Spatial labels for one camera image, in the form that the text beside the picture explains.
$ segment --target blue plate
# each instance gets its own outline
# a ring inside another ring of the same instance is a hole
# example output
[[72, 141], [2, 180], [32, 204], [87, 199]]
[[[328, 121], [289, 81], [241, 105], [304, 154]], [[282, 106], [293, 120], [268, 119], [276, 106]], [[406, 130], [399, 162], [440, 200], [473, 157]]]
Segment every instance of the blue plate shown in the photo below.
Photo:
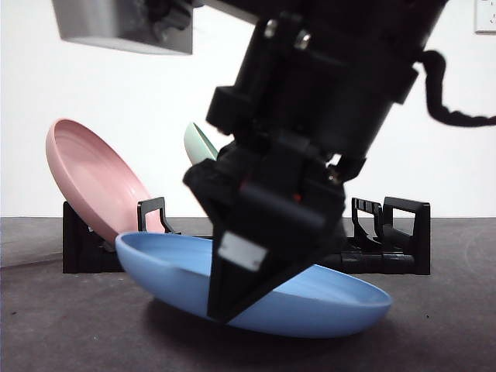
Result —
[[[156, 298], [207, 314], [212, 241], [174, 234], [128, 232], [115, 247], [127, 273]], [[236, 316], [230, 326], [274, 335], [329, 338], [372, 326], [391, 297], [350, 275], [314, 265]]]

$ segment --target plate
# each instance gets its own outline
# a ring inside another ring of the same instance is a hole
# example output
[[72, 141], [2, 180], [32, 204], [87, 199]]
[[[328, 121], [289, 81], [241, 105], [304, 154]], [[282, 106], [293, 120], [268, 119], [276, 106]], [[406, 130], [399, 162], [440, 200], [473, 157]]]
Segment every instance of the plate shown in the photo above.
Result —
[[[121, 265], [141, 287], [183, 311], [207, 313], [212, 241], [175, 234], [131, 232], [115, 248]], [[230, 326], [274, 335], [330, 338], [371, 327], [391, 306], [380, 288], [314, 265], [237, 315]]]
[[[124, 160], [103, 139], [69, 119], [55, 122], [46, 136], [46, 159], [53, 178], [81, 219], [106, 241], [137, 231], [137, 203], [150, 194]], [[159, 212], [146, 228], [164, 232]]]
[[184, 131], [184, 148], [193, 165], [205, 159], [215, 160], [219, 154], [207, 136], [193, 122], [190, 122]]

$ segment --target white wall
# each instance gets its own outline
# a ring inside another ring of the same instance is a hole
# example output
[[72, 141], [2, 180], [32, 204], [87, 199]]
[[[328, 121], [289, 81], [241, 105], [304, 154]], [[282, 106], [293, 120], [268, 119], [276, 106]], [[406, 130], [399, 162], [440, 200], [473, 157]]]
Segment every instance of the white wall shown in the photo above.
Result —
[[[474, 34], [474, 4], [450, 0], [430, 41], [448, 59], [445, 102], [496, 114], [496, 36]], [[232, 84], [252, 26], [213, 9], [195, 13], [195, 53], [149, 56], [66, 43], [51, 1], [2, 1], [2, 215], [60, 216], [63, 198], [44, 155], [54, 120], [75, 119], [107, 141], [171, 216], [204, 215], [182, 184], [183, 132], [204, 117], [217, 85]], [[496, 216], [496, 128], [455, 129], [426, 113], [423, 71], [395, 106], [350, 196], [432, 203], [433, 216]]]

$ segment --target black cable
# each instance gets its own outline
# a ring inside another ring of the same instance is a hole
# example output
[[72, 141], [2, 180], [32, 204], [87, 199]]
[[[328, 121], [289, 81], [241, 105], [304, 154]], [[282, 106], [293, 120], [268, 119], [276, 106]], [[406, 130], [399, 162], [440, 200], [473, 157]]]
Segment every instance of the black cable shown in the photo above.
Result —
[[427, 97], [427, 109], [429, 114], [437, 121], [448, 126], [496, 126], [496, 116], [487, 118], [485, 116], [469, 116], [460, 111], [450, 112], [443, 105], [443, 78], [446, 70], [446, 61], [441, 53], [435, 50], [427, 50], [422, 53], [419, 62], [424, 65], [425, 93]]

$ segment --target screw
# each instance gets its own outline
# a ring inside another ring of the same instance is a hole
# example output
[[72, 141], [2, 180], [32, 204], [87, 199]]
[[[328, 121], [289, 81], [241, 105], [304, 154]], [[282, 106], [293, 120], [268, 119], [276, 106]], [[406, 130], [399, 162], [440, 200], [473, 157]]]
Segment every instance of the screw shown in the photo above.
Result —
[[308, 47], [308, 44], [310, 43], [310, 39], [312, 38], [312, 35], [308, 33], [307, 30], [303, 29], [300, 31], [300, 33], [296, 36], [296, 41], [294, 42], [294, 47], [298, 50], [305, 50]]
[[269, 22], [267, 22], [267, 25], [265, 26], [265, 31], [263, 32], [263, 35], [270, 39], [274, 37], [276, 34], [276, 28], [277, 28], [277, 21], [275, 19], [270, 19]]
[[153, 24], [153, 33], [159, 42], [166, 42], [169, 37], [169, 32], [167, 31], [167, 27], [164, 26], [162, 22], [155, 22]]

